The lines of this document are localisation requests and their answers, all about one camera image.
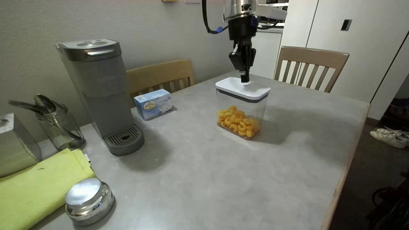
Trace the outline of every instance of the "wooden chair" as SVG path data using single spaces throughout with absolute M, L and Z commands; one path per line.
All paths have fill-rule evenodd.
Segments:
M 175 92 L 195 84 L 190 59 L 168 61 L 127 70 L 128 93 L 131 98 L 157 89 Z
M 310 78 L 308 79 L 307 88 L 311 88 L 311 83 L 315 78 L 315 74 L 317 73 L 317 69 L 319 66 L 324 66 L 324 70 L 322 71 L 321 76 L 318 79 L 318 82 L 315 86 L 316 90 L 319 90 L 321 87 L 322 81 L 324 80 L 328 69 L 334 68 L 334 74 L 331 76 L 327 86 L 325 87 L 324 92 L 331 92 L 332 88 L 334 87 L 335 82 L 338 79 L 339 74 L 341 73 L 342 69 L 345 66 L 346 61 L 348 60 L 349 54 L 336 52 L 331 50 L 318 50 L 312 48 L 303 48 L 303 47 L 291 47 L 291 46 L 283 46 L 280 50 L 280 56 L 277 62 L 277 69 L 274 76 L 274 80 L 279 80 L 280 77 L 280 70 L 283 60 L 287 61 L 287 65 L 284 71 L 283 82 L 287 81 L 288 72 L 290 70 L 291 62 L 295 61 L 294 71 L 291 76 L 290 84 L 297 84 L 295 82 L 298 68 L 300 63 L 305 63 L 304 69 L 301 73 L 300 79 L 298 81 L 298 85 L 302 86 L 303 81 L 310 64 L 314 65 L 312 69 Z

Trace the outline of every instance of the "yellow-green cloth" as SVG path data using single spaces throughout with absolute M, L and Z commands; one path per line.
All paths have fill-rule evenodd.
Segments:
M 56 155 L 0 178 L 0 229 L 25 230 L 65 204 L 68 190 L 95 177 L 81 150 Z

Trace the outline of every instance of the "white shoe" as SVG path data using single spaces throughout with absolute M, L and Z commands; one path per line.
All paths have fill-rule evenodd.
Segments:
M 385 142 L 393 147 L 399 148 L 399 149 L 404 149 L 406 146 L 407 141 L 404 140 L 403 138 L 400 137 L 399 134 L 390 132 L 390 133 L 383 133 L 383 132 L 377 132 L 377 131 L 371 131 L 369 134 L 382 142 Z
M 409 147 L 409 135 L 407 134 L 407 132 L 403 132 L 403 131 L 400 131 L 400 130 L 393 130 L 393 129 L 390 129 L 390 128 L 386 127 L 386 126 L 385 126 L 385 128 L 386 129 L 379 128 L 379 129 L 376 129 L 375 131 L 378 132 L 378 133 L 394 133 L 394 134 L 397 135 L 398 139 L 402 139 L 402 140 L 406 141 L 406 146 Z

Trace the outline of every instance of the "gray coffee maker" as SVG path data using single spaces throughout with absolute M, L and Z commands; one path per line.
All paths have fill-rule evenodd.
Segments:
M 126 71 L 119 42 L 109 39 L 56 44 L 61 59 L 92 121 L 115 155 L 129 154 L 144 144 L 133 120 L 126 92 Z

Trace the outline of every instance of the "table top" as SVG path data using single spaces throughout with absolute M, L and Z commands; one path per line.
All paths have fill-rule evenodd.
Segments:
M 369 104 L 251 75 L 271 92 L 263 128 L 247 141 L 216 125 L 215 83 L 238 74 L 173 93 L 177 110 L 149 121 L 133 108 L 146 141 L 130 155 L 112 155 L 83 126 L 83 152 L 116 204 L 88 227 L 60 208 L 33 229 L 327 229 Z

